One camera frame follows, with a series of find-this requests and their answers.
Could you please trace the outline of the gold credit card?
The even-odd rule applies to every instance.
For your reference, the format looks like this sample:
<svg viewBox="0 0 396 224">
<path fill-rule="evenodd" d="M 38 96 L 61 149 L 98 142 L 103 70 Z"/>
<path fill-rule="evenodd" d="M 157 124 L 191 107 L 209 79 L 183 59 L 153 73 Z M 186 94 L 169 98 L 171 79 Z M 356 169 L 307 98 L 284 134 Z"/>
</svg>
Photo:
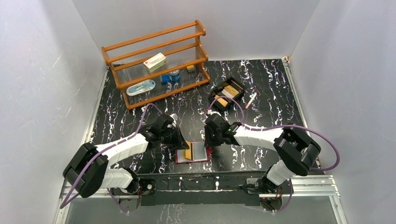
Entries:
<svg viewBox="0 0 396 224">
<path fill-rule="evenodd" d="M 188 143 L 188 148 L 184 150 L 184 156 L 187 160 L 193 159 L 193 149 L 191 143 Z"/>
<path fill-rule="evenodd" d="M 177 161 L 179 163 L 187 162 L 189 159 L 185 157 L 185 150 L 178 150 L 177 151 Z"/>
</svg>

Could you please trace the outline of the red card holder wallet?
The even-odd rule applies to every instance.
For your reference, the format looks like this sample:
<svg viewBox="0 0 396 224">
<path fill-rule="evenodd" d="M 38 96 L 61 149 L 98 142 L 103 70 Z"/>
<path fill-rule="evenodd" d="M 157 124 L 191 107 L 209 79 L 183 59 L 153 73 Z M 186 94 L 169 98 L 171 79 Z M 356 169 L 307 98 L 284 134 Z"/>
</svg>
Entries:
<svg viewBox="0 0 396 224">
<path fill-rule="evenodd" d="M 211 153 L 213 152 L 213 150 L 206 150 L 205 146 L 204 146 L 204 141 L 194 141 L 194 142 L 186 141 L 186 142 L 192 144 L 193 159 L 188 160 L 187 162 L 179 163 L 177 161 L 177 151 L 178 151 L 177 150 L 176 151 L 176 164 L 207 162 L 211 159 Z"/>
</svg>

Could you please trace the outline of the black plastic card tray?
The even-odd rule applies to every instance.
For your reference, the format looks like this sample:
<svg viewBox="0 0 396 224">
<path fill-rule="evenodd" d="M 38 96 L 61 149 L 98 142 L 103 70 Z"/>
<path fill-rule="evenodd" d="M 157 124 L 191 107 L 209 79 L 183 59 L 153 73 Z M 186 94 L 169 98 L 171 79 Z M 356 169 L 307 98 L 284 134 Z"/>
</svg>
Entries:
<svg viewBox="0 0 396 224">
<path fill-rule="evenodd" d="M 215 99 L 218 99 L 219 97 L 226 97 L 219 98 L 213 104 L 213 106 L 218 111 L 224 112 L 234 104 L 234 102 L 231 101 L 229 98 L 232 98 L 238 102 L 244 96 L 245 90 L 246 87 L 239 80 L 234 77 L 229 77 L 228 79 L 215 86 L 215 88 L 208 96 L 208 101 L 211 104 L 215 101 Z"/>
</svg>

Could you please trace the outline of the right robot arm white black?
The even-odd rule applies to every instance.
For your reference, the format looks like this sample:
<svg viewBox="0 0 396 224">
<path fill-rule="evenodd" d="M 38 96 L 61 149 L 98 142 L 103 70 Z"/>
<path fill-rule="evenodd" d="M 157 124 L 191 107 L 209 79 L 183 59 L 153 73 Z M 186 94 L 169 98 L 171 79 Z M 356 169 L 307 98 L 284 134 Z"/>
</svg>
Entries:
<svg viewBox="0 0 396 224">
<path fill-rule="evenodd" d="M 301 126 L 289 124 L 270 130 L 254 130 L 240 122 L 229 124 L 214 113 L 205 121 L 205 145 L 216 147 L 222 144 L 263 147 L 278 153 L 280 161 L 262 179 L 263 188 L 269 193 L 276 193 L 284 181 L 295 175 L 308 175 L 321 152 L 319 144 Z"/>
</svg>

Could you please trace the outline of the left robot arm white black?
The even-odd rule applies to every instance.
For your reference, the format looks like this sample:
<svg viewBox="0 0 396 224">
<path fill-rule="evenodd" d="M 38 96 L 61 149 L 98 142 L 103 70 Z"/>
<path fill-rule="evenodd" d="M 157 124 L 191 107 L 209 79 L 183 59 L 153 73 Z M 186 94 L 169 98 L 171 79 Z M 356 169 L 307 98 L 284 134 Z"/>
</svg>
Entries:
<svg viewBox="0 0 396 224">
<path fill-rule="evenodd" d="M 64 169 L 63 177 L 69 184 L 76 185 L 74 189 L 82 198 L 92 196 L 99 189 L 111 188 L 136 194 L 141 189 L 139 176 L 114 165 L 160 144 L 173 151 L 187 149 L 189 146 L 176 120 L 177 115 L 162 113 L 154 123 L 142 125 L 137 133 L 122 139 L 101 145 L 90 142 L 81 145 Z"/>
</svg>

